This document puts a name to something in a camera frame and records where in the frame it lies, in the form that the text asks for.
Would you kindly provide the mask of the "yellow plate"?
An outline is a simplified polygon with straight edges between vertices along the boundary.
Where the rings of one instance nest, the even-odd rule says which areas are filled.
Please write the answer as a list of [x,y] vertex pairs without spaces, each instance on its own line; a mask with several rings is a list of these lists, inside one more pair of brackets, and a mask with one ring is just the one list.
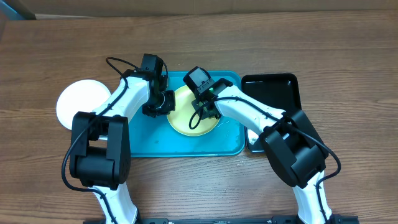
[[186,136],[201,136],[209,133],[216,127],[219,120],[216,118],[206,118],[200,121],[195,129],[189,128],[189,120],[195,112],[192,101],[195,99],[194,94],[188,86],[184,85],[175,90],[175,110],[167,115],[170,125]]

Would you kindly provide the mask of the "white plate with stain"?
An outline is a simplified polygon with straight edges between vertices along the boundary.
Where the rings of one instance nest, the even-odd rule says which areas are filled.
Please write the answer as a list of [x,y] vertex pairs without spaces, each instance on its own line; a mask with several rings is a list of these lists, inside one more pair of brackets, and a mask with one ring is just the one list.
[[99,81],[80,80],[72,83],[58,97],[57,118],[65,128],[71,130],[73,117],[77,112],[92,112],[110,96],[109,89]]

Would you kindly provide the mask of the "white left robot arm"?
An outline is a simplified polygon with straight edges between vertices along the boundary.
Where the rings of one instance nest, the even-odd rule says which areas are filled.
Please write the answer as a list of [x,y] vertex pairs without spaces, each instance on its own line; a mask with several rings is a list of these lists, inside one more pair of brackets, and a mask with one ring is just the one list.
[[64,184],[79,192],[92,192],[104,211],[103,223],[135,223],[139,219],[126,180],[131,167],[129,122],[138,110],[155,118],[175,109],[168,76],[126,70],[116,91],[93,112],[73,117],[71,145],[62,170],[69,170],[82,186]]

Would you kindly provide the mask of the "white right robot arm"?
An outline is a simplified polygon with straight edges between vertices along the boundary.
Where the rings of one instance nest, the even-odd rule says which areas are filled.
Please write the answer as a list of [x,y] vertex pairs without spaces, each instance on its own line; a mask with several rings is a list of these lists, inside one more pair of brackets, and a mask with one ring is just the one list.
[[293,188],[302,223],[331,222],[323,183],[329,178],[325,160],[334,153],[303,111],[289,113],[268,106],[224,78],[184,82],[195,95],[194,114],[200,119],[225,116],[258,135],[273,171]]

